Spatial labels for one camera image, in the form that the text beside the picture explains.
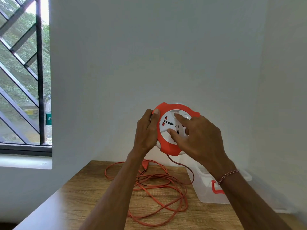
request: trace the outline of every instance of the plastic bottle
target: plastic bottle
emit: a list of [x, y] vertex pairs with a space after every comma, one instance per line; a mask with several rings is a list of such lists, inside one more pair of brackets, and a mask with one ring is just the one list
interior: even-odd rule
[[46, 112], [46, 127], [45, 127], [45, 137], [46, 144], [52, 145], [52, 115], [51, 115], [51, 97], [46, 103], [45, 107]]

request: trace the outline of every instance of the person's left hand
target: person's left hand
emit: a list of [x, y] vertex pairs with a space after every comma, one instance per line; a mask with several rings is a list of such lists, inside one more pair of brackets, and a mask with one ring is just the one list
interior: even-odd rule
[[152, 110], [147, 109], [136, 125], [133, 151], [142, 156], [145, 156], [156, 145], [158, 138], [157, 123], [160, 111], [155, 109], [153, 115], [151, 113]]

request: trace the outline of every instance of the person's right hand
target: person's right hand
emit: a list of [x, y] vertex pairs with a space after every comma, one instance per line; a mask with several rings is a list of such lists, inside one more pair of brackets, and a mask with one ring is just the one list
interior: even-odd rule
[[183, 138], [172, 129], [167, 132], [182, 151], [201, 163], [217, 181], [227, 172], [236, 169], [224, 151], [218, 127], [204, 116], [192, 117], [191, 120], [179, 114], [175, 114], [175, 117], [186, 127], [188, 137]]

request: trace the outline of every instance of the bracelet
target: bracelet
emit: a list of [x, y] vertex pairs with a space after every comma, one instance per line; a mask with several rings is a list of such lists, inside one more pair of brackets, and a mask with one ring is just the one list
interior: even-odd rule
[[220, 185], [220, 184], [222, 183], [222, 181], [225, 179], [225, 177], [227, 177], [227, 176], [230, 175], [230, 174], [234, 174], [234, 173], [236, 173], [236, 172], [239, 172], [239, 170], [232, 170], [232, 171], [226, 173], [224, 176], [221, 177], [221, 179], [220, 179], [219, 182], [218, 182], [218, 185]]

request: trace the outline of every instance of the wooden table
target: wooden table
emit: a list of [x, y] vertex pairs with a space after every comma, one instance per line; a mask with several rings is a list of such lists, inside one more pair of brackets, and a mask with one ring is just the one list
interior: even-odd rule
[[[73, 230], [78, 229], [84, 219], [102, 197], [111, 181], [104, 175], [105, 168], [111, 162], [91, 161], [62, 188], [48, 198], [41, 206], [23, 220], [16, 230]], [[121, 165], [115, 165], [108, 174], [115, 176]], [[183, 182], [189, 182], [185, 168], [167, 167], [169, 173]], [[149, 166], [148, 173], [161, 172], [158, 166]], [[173, 189], [155, 189], [151, 191], [163, 203], [168, 203], [178, 196]], [[155, 229], [225, 229], [243, 230], [231, 205], [201, 203], [192, 185], [188, 185], [187, 199], [189, 207], [186, 212], [178, 213], [174, 219]], [[144, 215], [158, 209], [159, 206], [143, 191], [133, 192], [130, 210], [136, 215]], [[160, 223], [171, 215], [171, 211], [162, 210], [160, 213], [147, 218], [148, 223]], [[306, 229], [292, 215], [282, 214], [283, 219], [293, 229]], [[131, 218], [127, 218], [126, 230], [150, 229]]]

